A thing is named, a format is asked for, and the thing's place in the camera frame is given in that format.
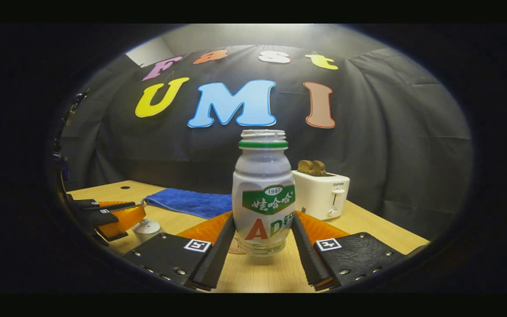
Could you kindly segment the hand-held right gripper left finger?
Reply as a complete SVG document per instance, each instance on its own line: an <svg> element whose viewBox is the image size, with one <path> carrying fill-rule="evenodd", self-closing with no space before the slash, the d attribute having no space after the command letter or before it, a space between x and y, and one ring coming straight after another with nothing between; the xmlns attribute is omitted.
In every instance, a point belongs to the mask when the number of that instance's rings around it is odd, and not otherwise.
<svg viewBox="0 0 507 317"><path fill-rule="evenodd" d="M234 233L228 211L178 235L159 233L124 259L161 281L210 291L217 287Z"/></svg>

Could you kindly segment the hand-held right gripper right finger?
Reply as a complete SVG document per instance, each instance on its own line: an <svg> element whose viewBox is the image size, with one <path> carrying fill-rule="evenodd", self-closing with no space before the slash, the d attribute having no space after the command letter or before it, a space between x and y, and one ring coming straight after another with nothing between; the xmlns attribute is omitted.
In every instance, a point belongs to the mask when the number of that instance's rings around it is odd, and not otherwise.
<svg viewBox="0 0 507 317"><path fill-rule="evenodd" d="M300 211L294 212L291 228L315 290L358 287L408 258L368 232L350 234Z"/></svg>

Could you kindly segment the round brown coaster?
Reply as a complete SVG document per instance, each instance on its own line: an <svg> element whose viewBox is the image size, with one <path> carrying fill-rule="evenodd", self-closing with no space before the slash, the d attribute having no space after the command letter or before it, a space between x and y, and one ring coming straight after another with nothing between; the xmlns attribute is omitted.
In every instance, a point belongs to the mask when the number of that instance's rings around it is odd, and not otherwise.
<svg viewBox="0 0 507 317"><path fill-rule="evenodd" d="M237 235L233 236L231 244L228 249L228 253L237 255L246 254L246 252L239 245L239 239Z"/></svg>

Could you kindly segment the white teacup lid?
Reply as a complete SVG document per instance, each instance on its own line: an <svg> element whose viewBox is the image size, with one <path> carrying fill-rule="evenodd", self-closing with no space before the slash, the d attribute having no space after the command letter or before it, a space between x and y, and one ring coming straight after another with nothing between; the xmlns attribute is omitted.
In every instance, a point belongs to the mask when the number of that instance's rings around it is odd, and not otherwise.
<svg viewBox="0 0 507 317"><path fill-rule="evenodd" d="M143 219L132 227L132 231L137 235L155 235L161 231L161 225L152 219Z"/></svg>

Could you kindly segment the white water bottle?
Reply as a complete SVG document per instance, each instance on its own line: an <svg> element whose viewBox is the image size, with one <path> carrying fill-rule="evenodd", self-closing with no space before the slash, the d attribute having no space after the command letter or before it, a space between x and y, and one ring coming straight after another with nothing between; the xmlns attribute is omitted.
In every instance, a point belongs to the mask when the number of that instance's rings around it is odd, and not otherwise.
<svg viewBox="0 0 507 317"><path fill-rule="evenodd" d="M246 254L281 252L294 219L296 189L283 130L248 129L234 173L232 213L238 246Z"/></svg>

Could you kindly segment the blue towel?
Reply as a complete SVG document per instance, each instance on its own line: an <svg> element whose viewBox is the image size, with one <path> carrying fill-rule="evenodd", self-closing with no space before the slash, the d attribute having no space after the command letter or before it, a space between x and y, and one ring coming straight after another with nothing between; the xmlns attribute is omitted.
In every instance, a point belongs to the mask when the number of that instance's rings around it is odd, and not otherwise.
<svg viewBox="0 0 507 317"><path fill-rule="evenodd" d="M215 218L232 210L231 195L200 193L176 188L164 189L146 196L142 201L150 206L204 219Z"/></svg>

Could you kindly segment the white toaster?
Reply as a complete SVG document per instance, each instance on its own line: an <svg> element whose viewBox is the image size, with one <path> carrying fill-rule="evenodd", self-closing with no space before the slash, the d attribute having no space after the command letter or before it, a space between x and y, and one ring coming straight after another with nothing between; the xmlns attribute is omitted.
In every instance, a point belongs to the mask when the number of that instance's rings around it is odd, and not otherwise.
<svg viewBox="0 0 507 317"><path fill-rule="evenodd" d="M328 173L315 177L293 170L296 201L294 208L320 220L342 215L350 178Z"/></svg>

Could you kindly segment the black backdrop cloth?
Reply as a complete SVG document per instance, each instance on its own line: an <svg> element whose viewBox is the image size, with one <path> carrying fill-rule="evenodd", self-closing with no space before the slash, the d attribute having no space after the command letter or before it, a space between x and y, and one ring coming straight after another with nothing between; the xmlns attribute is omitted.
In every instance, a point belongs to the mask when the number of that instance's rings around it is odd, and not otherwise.
<svg viewBox="0 0 507 317"><path fill-rule="evenodd" d="M229 194L245 129L280 129L286 156L351 180L348 200L418 236L439 236L470 185L473 145L456 100L390 49L345 59L261 44L136 66L86 85L62 132L67 191L132 180Z"/></svg>

